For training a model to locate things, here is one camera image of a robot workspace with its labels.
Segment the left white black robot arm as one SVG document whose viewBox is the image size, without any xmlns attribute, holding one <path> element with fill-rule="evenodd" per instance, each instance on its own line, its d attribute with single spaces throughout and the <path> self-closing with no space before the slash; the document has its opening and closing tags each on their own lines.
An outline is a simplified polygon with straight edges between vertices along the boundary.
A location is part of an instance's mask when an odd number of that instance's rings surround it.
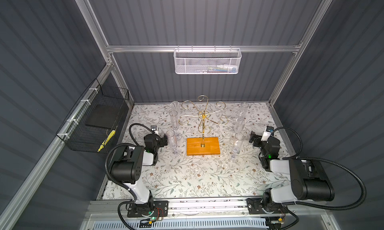
<svg viewBox="0 0 384 230">
<path fill-rule="evenodd" d="M 168 137 L 148 134 L 145 145 L 130 143 L 116 145 L 105 161 L 108 179 L 122 187 L 132 196 L 128 201 L 128 216 L 151 216 L 156 207 L 153 194 L 141 180 L 143 166 L 154 166 L 158 162 L 159 148 L 168 145 Z"/>
</svg>

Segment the clear wine glass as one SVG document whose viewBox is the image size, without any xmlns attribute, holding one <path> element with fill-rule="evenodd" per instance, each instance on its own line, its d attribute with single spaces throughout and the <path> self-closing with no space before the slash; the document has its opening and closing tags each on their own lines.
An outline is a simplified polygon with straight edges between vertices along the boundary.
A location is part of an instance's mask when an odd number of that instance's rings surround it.
<svg viewBox="0 0 384 230">
<path fill-rule="evenodd" d="M 236 119 L 235 126 L 234 126 L 234 131 L 236 134 L 242 132 L 242 130 L 245 127 L 246 122 L 247 121 L 244 117 L 239 117 Z"/>
<path fill-rule="evenodd" d="M 245 136 L 242 133 L 235 133 L 231 137 L 232 150 L 231 150 L 231 153 L 229 155 L 229 161 L 230 162 L 234 162 L 236 160 L 238 154 L 240 153 L 244 138 L 245 138 Z"/>
<path fill-rule="evenodd" d="M 180 150 L 178 150 L 178 138 L 174 130 L 168 130 L 166 132 L 168 139 L 168 146 L 172 151 L 172 154 L 179 157 L 181 155 Z"/>
<path fill-rule="evenodd" d="M 179 141 L 182 139 L 182 135 L 179 131 L 178 112 L 175 110 L 171 110 L 170 117 L 171 117 L 172 129 L 174 130 L 177 140 Z"/>
<path fill-rule="evenodd" d="M 180 102 L 178 102 L 178 101 L 171 102 L 171 110 L 179 113 L 180 112 Z"/>
<path fill-rule="evenodd" d="M 238 112 L 238 118 L 245 119 L 248 113 L 248 108 L 249 108 L 249 103 L 247 102 L 241 103 L 240 109 Z"/>
</svg>

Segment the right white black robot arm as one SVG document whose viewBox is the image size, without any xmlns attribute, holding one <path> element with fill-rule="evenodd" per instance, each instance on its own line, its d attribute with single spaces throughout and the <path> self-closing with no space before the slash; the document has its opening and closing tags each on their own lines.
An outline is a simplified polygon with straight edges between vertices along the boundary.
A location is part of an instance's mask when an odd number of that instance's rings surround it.
<svg viewBox="0 0 384 230">
<path fill-rule="evenodd" d="M 260 199 L 248 203 L 249 209 L 262 210 L 267 214 L 283 210 L 283 203 L 302 201 L 332 201 L 334 188 L 327 174 L 317 160 L 296 158 L 279 159 L 280 140 L 267 128 L 262 135 L 250 133 L 249 142 L 260 148 L 259 160 L 267 172 L 282 174 L 290 178 L 290 184 L 279 188 L 266 189 Z"/>
</svg>

